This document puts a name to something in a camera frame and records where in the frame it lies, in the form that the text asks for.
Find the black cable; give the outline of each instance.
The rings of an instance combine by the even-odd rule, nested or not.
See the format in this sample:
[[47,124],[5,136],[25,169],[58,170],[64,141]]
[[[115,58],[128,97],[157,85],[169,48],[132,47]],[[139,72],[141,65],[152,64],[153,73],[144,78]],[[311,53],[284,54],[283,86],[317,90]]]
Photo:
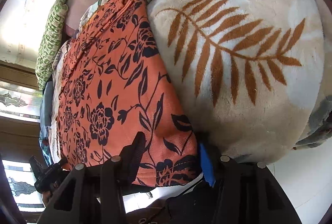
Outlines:
[[[176,197],[180,197],[182,196],[183,194],[185,194],[186,192],[188,192],[190,189],[192,189],[193,187],[195,187],[196,185],[198,185],[200,182],[203,181],[203,178],[199,179],[195,184],[192,184],[190,187],[188,187],[187,189],[185,189],[184,191],[182,191],[179,195],[176,195],[175,197],[173,198],[176,198]],[[155,217],[157,217],[158,215],[160,215],[160,213],[165,210],[166,207],[162,207],[157,213],[155,213],[154,215],[152,215],[150,218],[148,218],[147,220],[145,220],[142,224],[149,224],[151,222],[151,220],[153,220]]]

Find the orange floral blanket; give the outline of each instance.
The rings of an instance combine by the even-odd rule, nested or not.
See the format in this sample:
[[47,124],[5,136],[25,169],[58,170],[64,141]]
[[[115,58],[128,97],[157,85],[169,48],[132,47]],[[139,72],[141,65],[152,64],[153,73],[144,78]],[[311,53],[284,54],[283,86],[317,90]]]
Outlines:
[[57,131],[71,168],[104,163],[141,132],[135,184],[184,184],[200,173],[195,135],[156,47],[146,0],[99,8],[71,40],[61,86]]

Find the screw head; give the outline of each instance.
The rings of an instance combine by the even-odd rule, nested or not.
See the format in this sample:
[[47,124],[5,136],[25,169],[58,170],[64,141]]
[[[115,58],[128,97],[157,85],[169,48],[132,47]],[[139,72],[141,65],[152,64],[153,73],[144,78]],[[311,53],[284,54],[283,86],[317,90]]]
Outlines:
[[264,162],[257,162],[258,168],[264,169],[266,167],[266,164]]
[[120,156],[113,156],[112,158],[111,158],[111,161],[112,162],[119,162],[121,160],[121,157]]
[[220,157],[220,160],[222,162],[228,162],[230,160],[230,158],[229,158],[229,156],[223,155],[223,156]]
[[84,168],[84,164],[83,163],[79,163],[79,164],[77,164],[76,166],[75,166],[75,169],[76,170],[81,170],[81,169],[83,169]]

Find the blue cloth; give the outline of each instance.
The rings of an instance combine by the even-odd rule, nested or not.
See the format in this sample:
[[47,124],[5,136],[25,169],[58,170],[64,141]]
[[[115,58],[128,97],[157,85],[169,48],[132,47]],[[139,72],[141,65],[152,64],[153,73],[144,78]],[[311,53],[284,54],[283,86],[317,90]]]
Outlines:
[[53,100],[53,82],[47,82],[44,90],[43,98],[40,105],[40,133],[39,145],[43,151],[46,164],[53,164],[51,150],[49,148],[49,128],[52,121],[52,100]]
[[203,144],[200,143],[200,166],[203,171],[204,179],[211,187],[215,185],[215,176],[213,174],[213,165]]

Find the decorative glass window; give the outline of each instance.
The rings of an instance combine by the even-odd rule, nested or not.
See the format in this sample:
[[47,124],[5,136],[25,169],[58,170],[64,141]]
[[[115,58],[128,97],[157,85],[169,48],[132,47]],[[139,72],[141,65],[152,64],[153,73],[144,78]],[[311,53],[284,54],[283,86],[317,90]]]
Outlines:
[[0,81],[0,115],[40,122],[42,97],[40,91]]
[[34,187],[36,178],[29,163],[2,161],[14,200],[21,211],[42,212],[42,195]]

